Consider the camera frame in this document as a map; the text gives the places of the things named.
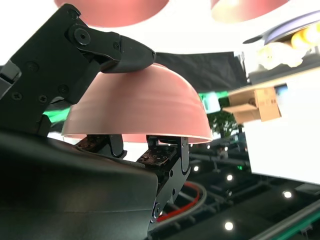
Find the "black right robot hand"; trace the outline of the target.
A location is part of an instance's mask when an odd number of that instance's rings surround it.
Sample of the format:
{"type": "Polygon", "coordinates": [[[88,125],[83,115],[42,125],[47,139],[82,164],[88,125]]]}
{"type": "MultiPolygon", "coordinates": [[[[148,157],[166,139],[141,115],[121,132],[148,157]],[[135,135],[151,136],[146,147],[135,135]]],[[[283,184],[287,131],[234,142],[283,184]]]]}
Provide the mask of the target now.
{"type": "Polygon", "coordinates": [[[190,174],[186,137],[146,136],[149,163],[48,138],[54,99],[76,104],[98,73],[155,61],[144,44],[88,27],[61,6],[0,68],[0,237],[3,240],[145,240],[190,174]]]}

